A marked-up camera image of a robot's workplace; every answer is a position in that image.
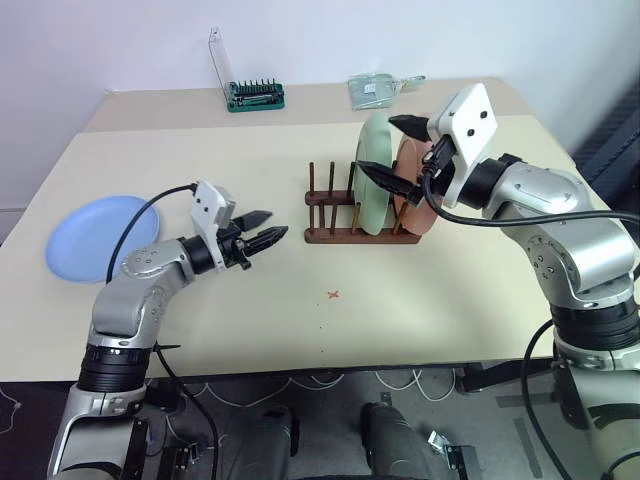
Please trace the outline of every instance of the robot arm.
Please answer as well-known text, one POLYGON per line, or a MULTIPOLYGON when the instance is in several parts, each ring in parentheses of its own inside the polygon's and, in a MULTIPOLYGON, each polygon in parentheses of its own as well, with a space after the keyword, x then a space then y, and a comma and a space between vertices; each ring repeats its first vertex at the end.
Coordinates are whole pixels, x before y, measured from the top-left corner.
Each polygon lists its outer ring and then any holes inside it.
POLYGON ((249 268, 247 257, 273 245, 287 231, 272 227, 244 240, 241 233, 271 213, 254 211, 231 220, 234 207, 224 189, 200 182, 191 209, 198 235, 133 251, 120 274, 100 291, 80 376, 69 391, 54 443, 49 477, 140 478, 147 425, 135 415, 142 408, 149 357, 169 301, 198 274, 223 271, 236 263, 249 268))
MULTIPOLYGON (((576 177, 509 154, 489 158, 497 123, 482 84, 462 90, 431 119, 402 115, 390 122, 413 138, 434 142, 423 160, 421 184, 413 185, 377 164, 359 164, 379 186, 410 203, 434 192, 445 206, 461 202, 481 208, 483 217, 492 221, 593 210, 585 185, 576 177)), ((488 226, 482 221, 469 224, 488 226)), ((639 445, 640 320, 631 273, 634 243, 608 218, 501 228, 528 256, 549 301, 557 351, 554 374, 565 418, 589 429, 596 456, 607 471, 639 445)), ((616 468, 616 478, 639 474, 639 457, 616 468)))

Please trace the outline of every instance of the light blue plate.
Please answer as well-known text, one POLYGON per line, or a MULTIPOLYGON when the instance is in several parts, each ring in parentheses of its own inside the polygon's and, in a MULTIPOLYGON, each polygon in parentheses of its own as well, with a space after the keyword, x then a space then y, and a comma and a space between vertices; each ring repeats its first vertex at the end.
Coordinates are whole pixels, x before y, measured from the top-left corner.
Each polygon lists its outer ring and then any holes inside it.
MULTIPOLYGON (((105 197, 80 207, 55 228, 45 251, 49 270, 70 282, 104 281, 113 249, 145 200, 128 195, 105 197)), ((148 208, 120 249, 114 275, 124 257, 158 237, 158 212, 148 208)))

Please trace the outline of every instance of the floor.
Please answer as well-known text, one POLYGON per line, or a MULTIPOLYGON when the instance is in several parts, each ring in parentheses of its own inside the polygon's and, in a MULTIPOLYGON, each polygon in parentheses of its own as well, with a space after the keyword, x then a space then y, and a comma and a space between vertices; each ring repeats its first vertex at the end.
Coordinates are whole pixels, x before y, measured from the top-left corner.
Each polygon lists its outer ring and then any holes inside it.
MULTIPOLYGON (((411 371, 380 372, 383 380, 401 386, 411 379, 411 371)), ((446 393, 451 385, 451 370, 429 368, 423 371, 421 384, 431 397, 446 393)), ((316 377, 329 381, 331 376, 316 377)), ((211 390, 221 398, 235 403, 249 403, 275 392, 288 377, 242 378, 213 381, 211 390)), ((300 383, 318 387, 309 377, 295 377, 300 383)), ((586 436, 573 430, 562 419, 557 404, 552 403, 550 375, 531 379, 534 406, 550 442, 574 478, 598 478, 586 436)), ((203 384, 191 384, 193 392, 202 392, 199 399, 210 409, 218 423, 222 445, 222 472, 226 479, 235 458, 243 427, 261 411, 274 404, 292 406, 301 420, 299 453, 291 460, 289 478, 322 475, 366 475, 364 450, 360 442, 360 408, 366 402, 379 401, 381 392, 389 391, 373 372, 348 373, 334 387, 308 391, 290 384, 277 396, 252 408, 237 408, 222 404, 203 384)), ((3 391, 22 406, 16 410, 15 425, 10 432, 0 435, 0 478, 44 478, 50 445, 57 428, 65 393, 42 384, 3 384, 3 391)), ((476 448, 483 479, 558 479, 546 453, 535 437, 522 407, 517 383, 486 389, 473 394, 454 391, 441 402, 424 399, 414 385, 404 391, 392 391, 393 406, 425 438, 425 456, 431 478, 457 479, 455 472, 446 468, 444 461, 435 456, 426 444, 431 430, 445 434, 452 443, 472 445, 476 448)), ((9 425, 13 402, 0 397, 0 431, 9 425)), ((145 407, 144 414, 151 421, 149 452, 157 451, 164 436, 165 413, 145 407)), ((200 438, 207 443, 209 431, 199 412, 191 405, 170 416, 175 433, 191 440, 200 438)), ((144 479, 156 478, 159 456, 147 460, 144 479)), ((210 453, 179 478, 209 478, 210 453)))

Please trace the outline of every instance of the table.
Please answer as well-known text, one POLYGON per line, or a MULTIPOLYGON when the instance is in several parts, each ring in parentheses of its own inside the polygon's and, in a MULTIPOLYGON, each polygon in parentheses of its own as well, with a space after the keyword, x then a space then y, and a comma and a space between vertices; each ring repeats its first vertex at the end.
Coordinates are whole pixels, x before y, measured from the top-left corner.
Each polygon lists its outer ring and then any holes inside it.
MULTIPOLYGON (((571 159, 533 116, 497 120, 496 154, 506 151, 575 173, 571 159)), ((360 126, 78 134, 0 249, 0 379, 70 380, 79 372, 101 285, 72 284, 47 270, 44 247, 57 223, 102 196, 151 197, 200 178, 224 185, 237 199, 236 214, 271 210, 267 226, 289 225, 289 232, 254 257, 251 270, 203 275, 174 298, 159 341, 182 345, 167 352, 179 375, 521 357, 548 319, 548 305, 526 256, 499 230, 439 220, 418 245, 304 242, 307 163, 316 162, 316 188, 322 188, 335 161, 336 188, 342 188, 360 126), (328 292, 336 290, 339 298, 330 298, 328 292)), ((394 131, 395 146, 399 138, 394 131)), ((189 206, 187 194, 158 204, 160 238, 192 234, 189 206)), ((464 206, 456 212, 477 215, 464 206)), ((346 221, 338 217, 338 224, 346 221)), ((546 335, 535 355, 550 353, 546 335)), ((149 375, 162 374, 154 358, 149 375)))

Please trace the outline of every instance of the orange plate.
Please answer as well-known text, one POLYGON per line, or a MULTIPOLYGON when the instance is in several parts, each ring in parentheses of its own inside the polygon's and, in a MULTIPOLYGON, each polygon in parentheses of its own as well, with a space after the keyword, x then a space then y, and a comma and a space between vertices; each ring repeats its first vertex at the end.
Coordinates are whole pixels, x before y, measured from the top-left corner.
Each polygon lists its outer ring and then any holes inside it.
MULTIPOLYGON (((396 156, 395 174, 416 183, 422 168, 422 158, 430 148, 431 142, 420 142, 403 135, 396 156)), ((393 203, 396 212, 400 212, 404 202, 404 198, 394 195, 393 203)), ((423 235, 429 231, 437 218, 438 215, 431 207, 426 202, 422 202, 418 207, 407 208, 402 217, 402 226, 415 235, 423 235)))

